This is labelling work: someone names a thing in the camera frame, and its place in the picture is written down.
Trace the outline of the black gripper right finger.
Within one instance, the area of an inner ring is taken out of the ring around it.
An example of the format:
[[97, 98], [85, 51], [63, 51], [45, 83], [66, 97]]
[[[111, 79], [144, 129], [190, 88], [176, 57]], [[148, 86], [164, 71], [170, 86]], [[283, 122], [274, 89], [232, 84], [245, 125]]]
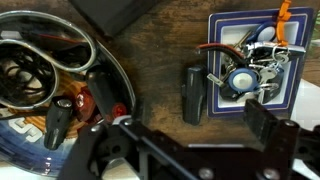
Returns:
[[319, 127], [302, 128], [290, 119], [278, 119], [256, 100], [247, 100], [244, 122], [264, 145], [261, 152], [249, 157], [244, 180], [305, 180], [293, 169], [301, 160], [314, 174], [320, 174]]

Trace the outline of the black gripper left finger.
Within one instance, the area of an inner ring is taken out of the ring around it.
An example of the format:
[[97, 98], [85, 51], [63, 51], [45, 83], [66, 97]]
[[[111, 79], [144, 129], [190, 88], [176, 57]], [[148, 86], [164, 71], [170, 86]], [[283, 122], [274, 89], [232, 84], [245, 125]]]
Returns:
[[187, 169], [179, 150], [168, 136], [131, 118], [109, 127], [99, 123], [80, 131], [58, 180], [102, 180], [107, 166], [118, 159], [139, 180], [183, 180]]

